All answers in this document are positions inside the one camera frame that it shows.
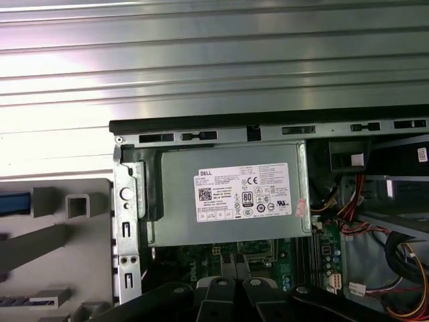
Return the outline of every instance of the ce mark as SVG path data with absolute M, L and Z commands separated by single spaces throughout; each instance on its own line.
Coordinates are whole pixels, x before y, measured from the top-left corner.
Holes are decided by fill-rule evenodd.
M 252 182 L 253 182 L 254 184 L 257 184 L 257 176 L 254 176 L 254 177 L 250 176 L 250 177 L 247 179 L 247 183 L 248 183 L 248 184 L 252 184 Z

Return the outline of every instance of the motherboard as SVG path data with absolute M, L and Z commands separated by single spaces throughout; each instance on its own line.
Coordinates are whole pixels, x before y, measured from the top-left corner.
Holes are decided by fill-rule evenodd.
M 254 277 L 271 278 L 287 291 L 310 283 L 331 292 L 341 289 L 341 237 L 335 224 L 312 237 L 239 241 L 157 249 L 156 261 L 172 280 L 196 287 L 201 278 L 221 275 L 221 254 L 245 254 Z

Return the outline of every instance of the qr code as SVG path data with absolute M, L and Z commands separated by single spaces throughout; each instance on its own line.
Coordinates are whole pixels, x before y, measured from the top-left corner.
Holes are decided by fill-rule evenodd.
M 200 197 L 200 201 L 212 200 L 212 189 L 211 188 L 201 188 L 198 190 L 198 196 Z

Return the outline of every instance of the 80 plus logo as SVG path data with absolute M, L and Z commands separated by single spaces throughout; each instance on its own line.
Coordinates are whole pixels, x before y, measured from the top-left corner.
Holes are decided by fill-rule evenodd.
M 243 207 L 253 207 L 253 193 L 242 193 L 241 200 L 243 202 Z

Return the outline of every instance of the white label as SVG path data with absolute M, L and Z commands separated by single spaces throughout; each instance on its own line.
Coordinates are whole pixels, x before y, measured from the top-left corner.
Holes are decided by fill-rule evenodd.
M 365 197 L 363 195 L 359 195 L 359 198 L 357 199 L 356 206 L 362 205 L 362 202 L 365 200 Z
M 198 174 L 199 223 L 292 214 L 287 163 L 202 169 Z
M 417 149 L 418 153 L 418 162 L 427 162 L 428 161 L 428 152 L 426 151 L 426 148 L 420 148 Z
M 365 161 L 363 159 L 363 153 L 352 154 L 351 166 L 365 166 Z

